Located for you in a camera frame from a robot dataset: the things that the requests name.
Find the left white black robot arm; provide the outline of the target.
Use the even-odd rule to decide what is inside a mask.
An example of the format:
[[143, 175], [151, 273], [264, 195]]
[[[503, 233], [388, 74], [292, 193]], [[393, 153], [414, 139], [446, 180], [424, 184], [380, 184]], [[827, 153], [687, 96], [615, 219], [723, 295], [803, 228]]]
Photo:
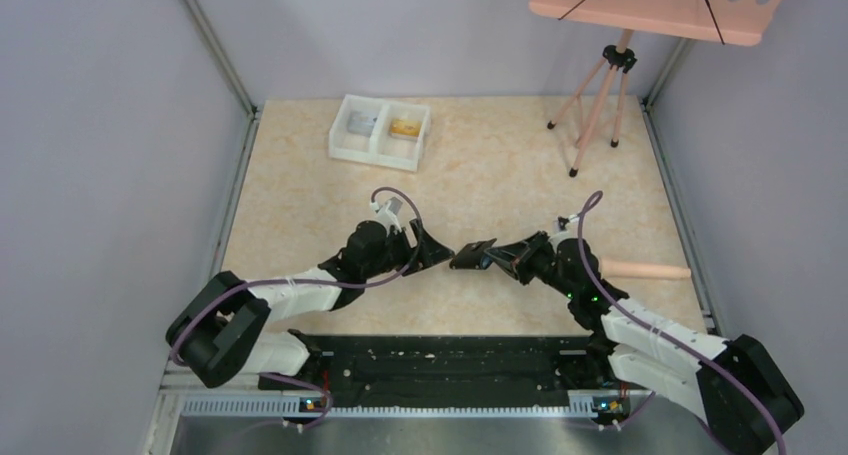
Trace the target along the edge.
[[427, 270], [453, 255], [418, 219], [411, 220], [409, 229], [364, 221], [335, 255], [300, 274], [248, 282], [222, 271], [169, 326], [165, 340], [170, 358], [207, 388], [244, 372], [294, 376], [311, 349], [294, 335], [265, 333], [267, 325], [339, 310], [368, 288]]

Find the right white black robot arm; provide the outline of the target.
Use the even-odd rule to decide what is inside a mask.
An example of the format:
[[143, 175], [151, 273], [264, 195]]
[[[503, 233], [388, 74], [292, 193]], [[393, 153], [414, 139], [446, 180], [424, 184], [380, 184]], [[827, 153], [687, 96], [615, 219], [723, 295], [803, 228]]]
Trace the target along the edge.
[[488, 246], [482, 259], [523, 285], [539, 280], [564, 295], [591, 332], [605, 377], [686, 409], [732, 454], [765, 453], [805, 414], [760, 341], [702, 333], [652, 312], [606, 279], [608, 263], [586, 241], [538, 232]]

